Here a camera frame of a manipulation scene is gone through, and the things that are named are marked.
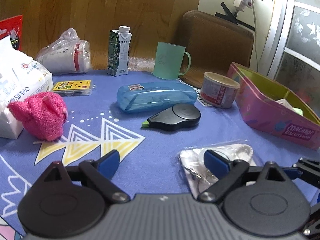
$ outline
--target bottle cap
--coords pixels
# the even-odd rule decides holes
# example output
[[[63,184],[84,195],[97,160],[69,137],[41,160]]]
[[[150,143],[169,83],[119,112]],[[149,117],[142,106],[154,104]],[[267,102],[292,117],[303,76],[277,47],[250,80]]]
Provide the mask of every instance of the bottle cap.
[[[149,127],[149,122],[148,122],[148,121],[144,121],[144,122],[141,124],[141,127],[142,127],[142,128],[147,128],[147,127]]]
[[[129,31],[130,31],[130,27],[127,27],[127,26],[120,26],[119,27],[120,33],[129,33]]]

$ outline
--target pink box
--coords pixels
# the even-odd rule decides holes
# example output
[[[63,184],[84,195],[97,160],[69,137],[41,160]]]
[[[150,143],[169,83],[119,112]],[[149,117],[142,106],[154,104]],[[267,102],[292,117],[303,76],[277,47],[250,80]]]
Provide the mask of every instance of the pink box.
[[[227,76],[240,83],[235,100],[247,125],[310,149],[320,147],[320,119],[294,92],[237,63],[230,65]],[[276,102],[282,98],[304,116]]]

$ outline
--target wooden wall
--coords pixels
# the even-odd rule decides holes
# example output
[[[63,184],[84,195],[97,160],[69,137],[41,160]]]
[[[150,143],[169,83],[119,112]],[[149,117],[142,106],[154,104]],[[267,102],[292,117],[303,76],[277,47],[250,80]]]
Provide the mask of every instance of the wooden wall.
[[[0,20],[23,14],[22,49],[35,56],[69,27],[91,46],[95,69],[105,69],[109,31],[131,27],[130,56],[154,58],[158,41],[170,42],[182,15],[199,0],[0,0]]]

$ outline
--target white tissue pack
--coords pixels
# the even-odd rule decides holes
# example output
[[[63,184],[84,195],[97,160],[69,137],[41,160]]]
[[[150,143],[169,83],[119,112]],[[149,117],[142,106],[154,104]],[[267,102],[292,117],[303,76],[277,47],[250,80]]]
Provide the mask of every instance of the white tissue pack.
[[[52,74],[46,68],[13,49],[9,36],[0,40],[0,137],[17,139],[23,129],[7,108],[10,102],[52,88]]]

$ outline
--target pink rabbit plush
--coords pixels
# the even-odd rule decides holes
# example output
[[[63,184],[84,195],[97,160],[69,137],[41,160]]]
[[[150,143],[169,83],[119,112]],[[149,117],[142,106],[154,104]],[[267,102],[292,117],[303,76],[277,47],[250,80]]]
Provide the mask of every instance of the pink rabbit plush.
[[[54,141],[63,134],[62,126],[68,117],[62,97],[53,92],[42,92],[22,102],[12,102],[8,109],[29,133],[47,141]]]

